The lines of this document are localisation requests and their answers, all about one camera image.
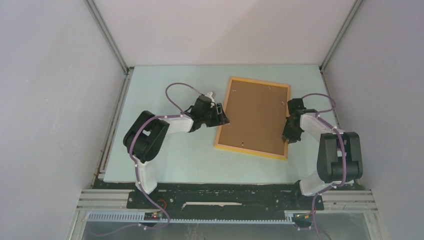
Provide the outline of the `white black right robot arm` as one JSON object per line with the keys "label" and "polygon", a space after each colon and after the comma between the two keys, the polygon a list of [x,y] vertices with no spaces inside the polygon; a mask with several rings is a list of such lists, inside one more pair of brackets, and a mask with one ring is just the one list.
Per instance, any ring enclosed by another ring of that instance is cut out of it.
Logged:
{"label": "white black right robot arm", "polygon": [[300,180],[300,190],[290,196],[295,208],[304,209],[310,204],[311,196],[351,184],[362,177],[361,142],[356,132],[346,132],[331,125],[322,118],[319,111],[306,108],[303,98],[289,100],[287,110],[283,142],[297,143],[303,133],[318,142],[316,170]]}

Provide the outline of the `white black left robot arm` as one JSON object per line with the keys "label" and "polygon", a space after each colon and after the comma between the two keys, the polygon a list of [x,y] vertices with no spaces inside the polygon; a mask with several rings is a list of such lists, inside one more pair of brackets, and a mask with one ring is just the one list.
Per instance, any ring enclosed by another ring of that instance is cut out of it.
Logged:
{"label": "white black left robot arm", "polygon": [[123,138],[123,145],[134,162],[136,187],[141,191],[138,201],[145,208],[153,208],[158,202],[158,194],[153,191],[158,182],[150,162],[160,152],[167,135],[192,133],[202,125],[211,128],[229,123],[223,105],[215,101],[213,91],[201,94],[180,114],[155,115],[143,111]]}

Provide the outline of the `small circuit board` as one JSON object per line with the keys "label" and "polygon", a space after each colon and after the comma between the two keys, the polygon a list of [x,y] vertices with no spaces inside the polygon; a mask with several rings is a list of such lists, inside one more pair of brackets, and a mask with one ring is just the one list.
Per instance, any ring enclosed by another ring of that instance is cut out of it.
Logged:
{"label": "small circuit board", "polygon": [[146,212],[144,214],[145,221],[159,221],[162,219],[162,214],[157,212]]}

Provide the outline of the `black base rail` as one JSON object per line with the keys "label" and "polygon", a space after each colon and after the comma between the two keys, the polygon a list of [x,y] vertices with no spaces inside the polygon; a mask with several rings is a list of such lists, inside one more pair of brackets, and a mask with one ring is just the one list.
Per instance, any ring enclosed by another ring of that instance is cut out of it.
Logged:
{"label": "black base rail", "polygon": [[128,209],[164,208],[172,220],[283,221],[287,211],[310,213],[313,198],[299,184],[159,183],[149,195],[135,189]]}

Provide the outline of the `left aluminium corner post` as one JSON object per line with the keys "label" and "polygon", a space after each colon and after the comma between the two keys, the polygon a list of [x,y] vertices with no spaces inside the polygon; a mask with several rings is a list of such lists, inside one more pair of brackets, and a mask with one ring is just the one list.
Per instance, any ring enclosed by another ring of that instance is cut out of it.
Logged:
{"label": "left aluminium corner post", "polygon": [[86,4],[90,14],[92,15],[95,23],[97,24],[100,33],[103,35],[108,47],[110,48],[114,58],[117,60],[120,68],[123,70],[125,74],[129,72],[129,67],[127,63],[124,60],[124,57],[119,50],[119,47],[104,19],[102,16],[102,13],[96,4],[95,0],[84,0],[84,3]]}

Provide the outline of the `aluminium corner post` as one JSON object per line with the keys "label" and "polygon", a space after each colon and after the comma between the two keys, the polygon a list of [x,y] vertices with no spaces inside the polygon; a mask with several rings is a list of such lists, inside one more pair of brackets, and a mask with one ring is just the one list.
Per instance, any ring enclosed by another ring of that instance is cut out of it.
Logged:
{"label": "aluminium corner post", "polygon": [[365,1],[364,0],[355,0],[345,17],[339,31],[337,32],[330,48],[328,49],[321,65],[319,66],[320,72],[324,73],[329,62],[331,61],[333,55],[335,54],[339,44],[343,40],[344,36],[348,32],[349,27],[351,26],[352,22],[354,21],[356,15],[358,14],[358,11],[360,10],[361,6],[363,5]]}
{"label": "aluminium corner post", "polygon": [[108,47],[110,48],[114,58],[117,60],[120,68],[123,70],[125,74],[129,72],[129,67],[127,63],[124,60],[124,57],[119,50],[119,47],[104,19],[102,16],[102,13],[96,4],[95,0],[84,0],[84,3],[86,4],[90,14],[92,15],[95,23],[97,24],[100,33],[103,35]]}

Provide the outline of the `right aluminium corner post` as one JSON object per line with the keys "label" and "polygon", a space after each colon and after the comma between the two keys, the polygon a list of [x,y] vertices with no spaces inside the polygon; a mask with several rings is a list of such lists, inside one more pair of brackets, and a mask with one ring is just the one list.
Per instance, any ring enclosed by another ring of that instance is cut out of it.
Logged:
{"label": "right aluminium corner post", "polygon": [[352,22],[354,21],[356,15],[358,14],[358,11],[360,10],[361,6],[363,5],[365,1],[364,0],[355,0],[345,17],[339,31],[337,32],[330,48],[328,49],[321,65],[319,66],[320,72],[324,73],[329,62],[331,61],[333,55],[335,54],[339,44],[343,40],[344,36],[348,32],[349,27],[351,26]]}

